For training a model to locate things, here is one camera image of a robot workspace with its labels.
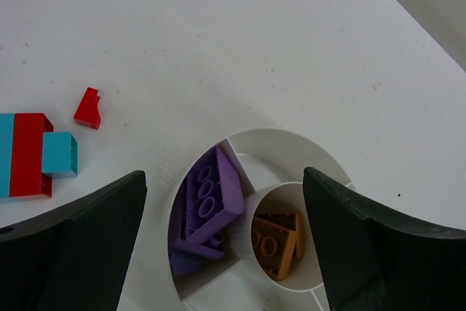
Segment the white divided round container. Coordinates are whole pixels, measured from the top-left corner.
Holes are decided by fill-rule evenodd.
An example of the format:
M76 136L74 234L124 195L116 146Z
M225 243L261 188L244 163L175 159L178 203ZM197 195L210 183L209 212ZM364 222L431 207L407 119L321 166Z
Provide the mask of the white divided round container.
M194 163L214 146L237 169L245 212L225 231L226 254L192 274L175 276L167 241L173 204ZM311 140L279 129L252 129L203 138L194 151L176 149L157 159L146 152L139 168L148 194L141 226L118 308L120 310L327 310L325 286L306 214L302 181L315 167L347 187L341 165ZM261 268L256 251L271 253L275 242L263 238L255 219L275 226L301 224L302 257L284 280Z

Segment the red sloped lego piece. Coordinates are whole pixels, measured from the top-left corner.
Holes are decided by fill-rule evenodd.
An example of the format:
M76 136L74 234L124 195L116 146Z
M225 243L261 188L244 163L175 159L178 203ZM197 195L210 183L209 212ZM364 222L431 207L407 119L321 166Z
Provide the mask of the red sloped lego piece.
M100 96L98 90L88 87L74 114L75 123L93 130L98 130L101 122L98 107L99 101Z

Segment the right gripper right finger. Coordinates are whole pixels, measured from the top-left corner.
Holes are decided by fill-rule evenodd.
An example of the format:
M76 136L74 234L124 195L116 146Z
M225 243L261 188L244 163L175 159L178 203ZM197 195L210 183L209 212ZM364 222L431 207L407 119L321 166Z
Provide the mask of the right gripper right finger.
M416 219L305 168L331 310L464 310L465 231Z

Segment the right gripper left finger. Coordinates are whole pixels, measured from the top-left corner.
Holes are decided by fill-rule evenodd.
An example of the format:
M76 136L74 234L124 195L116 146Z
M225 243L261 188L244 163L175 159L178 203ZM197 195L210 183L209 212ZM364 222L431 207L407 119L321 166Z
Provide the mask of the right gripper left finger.
M145 173L136 170L1 228L1 309L115 310L146 194Z

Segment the brown lego brick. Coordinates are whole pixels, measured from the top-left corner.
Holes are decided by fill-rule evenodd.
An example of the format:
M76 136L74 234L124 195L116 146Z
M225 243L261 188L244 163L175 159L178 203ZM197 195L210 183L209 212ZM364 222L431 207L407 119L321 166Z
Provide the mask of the brown lego brick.
M250 238L263 271L273 280L284 280L293 261L304 257L302 213L257 213L252 220Z

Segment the purple curved lego piece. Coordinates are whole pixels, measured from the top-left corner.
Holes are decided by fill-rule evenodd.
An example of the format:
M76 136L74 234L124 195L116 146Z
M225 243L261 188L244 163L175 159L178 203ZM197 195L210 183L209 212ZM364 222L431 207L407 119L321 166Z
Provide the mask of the purple curved lego piece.
M236 168L218 146L187 173L173 205L171 248L208 259L224 256L222 234L245 210Z

